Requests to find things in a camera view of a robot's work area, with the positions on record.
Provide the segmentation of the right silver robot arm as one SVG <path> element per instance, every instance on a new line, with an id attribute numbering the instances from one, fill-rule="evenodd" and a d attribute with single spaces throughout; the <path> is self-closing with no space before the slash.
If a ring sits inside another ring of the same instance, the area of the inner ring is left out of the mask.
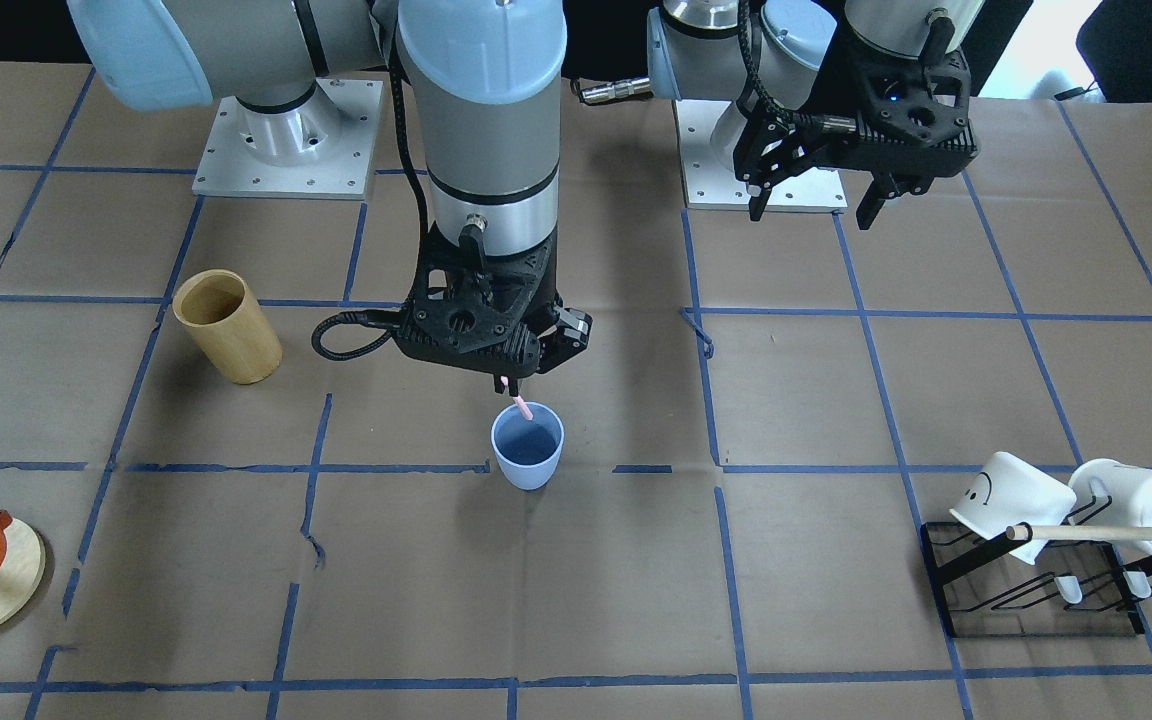
<path id="1" fill-rule="evenodd" d="M 71 1 L 106 88 L 128 108 L 219 106 L 194 182 L 211 196 L 358 199 L 388 73 L 419 255 L 396 310 L 343 311 L 407 357 L 522 379 L 585 350 L 591 318 L 556 287 L 558 1 Z"/>

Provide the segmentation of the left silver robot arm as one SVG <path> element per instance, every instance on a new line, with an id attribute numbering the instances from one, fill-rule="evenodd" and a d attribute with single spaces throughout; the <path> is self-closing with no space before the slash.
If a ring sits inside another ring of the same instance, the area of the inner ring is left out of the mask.
<path id="1" fill-rule="evenodd" d="M 956 176 L 979 147 L 961 50 L 979 1 L 658 1 L 647 77 L 669 100 L 730 105 L 730 174 L 758 222 L 810 169 L 861 170 L 861 229 Z"/>

